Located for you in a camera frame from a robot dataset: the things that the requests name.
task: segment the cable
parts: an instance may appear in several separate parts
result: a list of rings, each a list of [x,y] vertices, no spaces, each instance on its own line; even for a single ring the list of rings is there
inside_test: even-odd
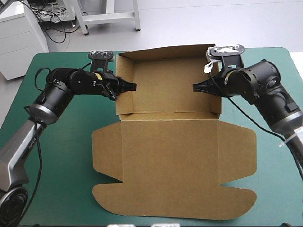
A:
[[[70,31],[70,32],[66,32],[66,33],[74,33],[74,32],[77,31],[79,28],[80,28],[80,26],[78,26],[75,30]],[[56,30],[56,31],[58,31],[58,32],[64,32],[64,31],[61,31],[61,30],[56,29],[56,28],[54,28],[54,27],[52,27],[52,29],[53,29],[53,30]]]
[[[279,139],[281,139],[283,142],[285,141],[285,139],[282,137],[282,136],[280,136],[279,134],[277,134],[277,133],[274,133],[274,132],[272,132],[272,131],[269,131],[269,130],[267,130],[267,129],[265,129],[265,128],[263,128],[262,126],[260,126],[255,120],[253,120],[248,114],[246,114],[234,101],[232,101],[232,99],[230,98],[230,97],[228,97],[227,95],[225,95],[224,94],[224,92],[222,91],[222,89],[219,87],[219,85],[215,82],[215,80],[214,80],[214,77],[212,76],[212,74],[211,73],[209,73],[209,75],[210,75],[210,78],[212,79],[212,81],[213,81],[213,83],[216,85],[216,87],[218,88],[218,90],[221,92],[221,94],[222,95],[224,95],[224,96],[226,96],[227,97],[227,99],[242,113],[242,114],[244,114],[248,119],[250,119],[258,128],[260,128],[261,130],[263,130],[263,131],[265,131],[265,132],[267,132],[267,133],[269,133],[269,134],[271,134],[271,135],[273,135],[273,136],[276,136],[276,137],[278,137]],[[300,174],[300,177],[301,177],[301,179],[302,179],[302,181],[303,181],[303,172],[302,172],[302,169],[301,169],[301,167],[300,167],[300,164],[299,164],[299,161],[297,160],[297,158],[296,158],[296,156],[295,156],[295,154],[293,153],[293,151],[290,149],[290,153],[292,154],[292,156],[293,156],[293,158],[294,158],[294,162],[295,162],[295,165],[297,166],[297,169],[298,169],[298,171],[299,171],[299,174]]]
[[[26,112],[31,116],[32,114],[30,113],[30,111],[28,110],[29,106],[25,106],[24,109],[26,110]],[[34,197],[36,195],[36,192],[37,192],[37,189],[39,187],[39,183],[40,183],[40,178],[41,178],[41,173],[42,173],[42,168],[43,168],[43,159],[42,159],[42,152],[41,152],[41,146],[40,146],[40,140],[39,140],[39,136],[38,136],[38,120],[35,119],[34,121],[34,124],[35,124],[35,139],[36,139],[36,142],[37,142],[37,147],[38,147],[38,155],[39,155],[39,172],[38,172],[38,176],[37,176],[37,181],[36,181],[36,184],[35,184],[35,187],[34,187],[34,190],[33,190],[33,193],[32,193],[32,196],[30,197],[30,200],[26,206],[26,208],[24,209],[21,217],[20,217],[20,220],[22,220],[22,218],[25,216],[25,214],[27,213],[30,205],[32,204],[33,200],[34,200]]]
[[[216,87],[219,89],[219,91],[221,92],[222,95],[224,95],[224,92],[221,90],[221,88],[219,87],[219,85],[215,82],[214,77],[212,76],[212,74],[210,73],[210,78],[212,79],[213,83],[216,85]],[[250,119],[258,128],[260,128],[261,130],[273,135],[273,136],[277,136],[279,139],[281,139],[282,141],[285,141],[285,139],[280,136],[277,133],[274,133],[272,131],[269,131],[265,128],[263,128],[262,126],[260,126],[255,120],[253,120],[250,116],[248,116],[248,114],[246,114],[234,101],[232,101],[232,99],[228,96],[226,96],[227,99],[242,113],[244,114],[248,119]]]
[[[43,70],[48,70],[48,73],[51,73],[51,70],[50,70],[50,68],[48,68],[48,67],[42,67],[42,68],[40,68],[40,69],[36,72],[36,74],[35,74],[34,84],[35,84],[36,89],[39,90],[39,91],[41,91],[41,92],[43,93],[43,96],[45,97],[45,92],[44,92],[42,89],[38,88],[38,85],[37,85],[37,77],[39,76],[39,74],[40,74]]]
[[[85,69],[85,68],[88,67],[89,65],[91,65],[91,62],[90,62],[90,63],[87,63],[85,66],[83,66],[82,69]]]
[[[38,20],[39,22],[43,22],[43,20],[41,19],[40,15],[39,15],[39,14],[41,14],[41,12],[47,12],[47,13],[53,14],[53,15],[50,17],[50,22],[52,21],[52,18],[53,18],[53,17],[57,17],[57,18],[59,19],[59,21],[61,22],[61,24],[62,24],[62,26],[63,26],[63,29],[64,29],[64,39],[63,39],[61,42],[58,42],[58,41],[56,41],[56,40],[54,40],[54,39],[52,39],[52,38],[50,37],[50,35],[47,33],[47,29],[44,29],[43,32],[44,32],[44,33],[49,37],[49,39],[50,39],[51,41],[53,41],[54,43],[62,44],[62,43],[65,42],[65,40],[66,40],[65,26],[64,26],[63,22],[61,21],[61,19],[59,18],[59,16],[58,16],[57,14],[55,14],[54,12],[51,12],[51,11],[44,10],[44,9],[35,9],[35,8],[33,8],[33,7],[31,7],[31,6],[27,5],[27,4],[25,4],[25,3],[22,2],[21,0],[17,0],[17,1],[18,1],[18,2],[21,2],[23,5],[25,5],[27,8],[29,8],[29,9],[32,11],[32,13],[34,14],[34,16],[37,18],[37,20]]]

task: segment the table surface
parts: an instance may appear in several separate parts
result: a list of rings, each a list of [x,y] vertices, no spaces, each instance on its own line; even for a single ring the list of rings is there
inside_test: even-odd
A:
[[[289,52],[284,48],[251,48],[243,54],[246,66],[262,59],[277,65],[283,85],[297,104],[303,106],[303,81]],[[34,75],[40,67],[81,68],[88,62],[86,52],[36,55],[0,130],[0,147],[28,117],[23,107],[30,105],[39,95],[34,87]],[[109,64],[110,69],[115,70],[114,67],[114,63]],[[45,76],[42,73],[37,80],[40,87],[45,84]],[[241,97],[234,97],[233,100],[257,122],[266,126],[255,107]],[[22,224],[102,226],[113,223],[150,225],[174,222],[193,226],[279,226],[288,222],[303,225],[303,184],[288,149],[279,148],[279,139],[260,131],[226,99],[223,100],[220,120],[251,128],[257,133],[257,172],[253,176],[225,184],[256,192],[256,204],[243,216],[228,221],[210,221],[120,216],[104,210],[94,200],[92,188],[96,184],[116,180],[93,169],[91,134],[93,130],[119,121],[119,118],[116,116],[115,103],[109,99],[102,96],[75,96],[58,122],[48,126],[41,136],[44,159],[42,179]],[[38,172],[36,148],[28,158],[26,169],[30,179],[26,187],[31,194]]]

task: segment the white floor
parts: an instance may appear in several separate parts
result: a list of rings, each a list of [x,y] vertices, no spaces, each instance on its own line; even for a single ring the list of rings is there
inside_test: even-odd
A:
[[[63,44],[48,39],[50,52],[90,50],[127,51],[161,46],[214,43],[245,47],[284,47],[292,52],[303,75],[303,0],[138,0],[142,30],[134,22],[79,29]],[[82,0],[89,14],[104,9],[104,1]],[[116,12],[132,9],[132,0],[116,0]],[[51,31],[61,41],[63,34]],[[0,75],[0,126],[22,79],[6,81]]]

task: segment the white cabinet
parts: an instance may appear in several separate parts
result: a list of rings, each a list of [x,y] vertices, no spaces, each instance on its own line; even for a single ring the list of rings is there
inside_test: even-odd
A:
[[[0,72],[6,79],[24,76],[41,52],[48,52],[48,46],[35,16],[14,2],[0,15]]]

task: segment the cardboard box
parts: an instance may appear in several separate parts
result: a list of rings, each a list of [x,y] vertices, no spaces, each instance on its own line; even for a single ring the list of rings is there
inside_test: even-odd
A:
[[[94,187],[106,210],[225,220],[255,203],[252,190],[220,185],[255,173],[256,134],[218,120],[221,98],[193,92],[194,83],[208,78],[210,46],[117,56],[116,74],[137,83],[137,91],[118,98],[120,122],[93,132],[95,170],[122,182]]]

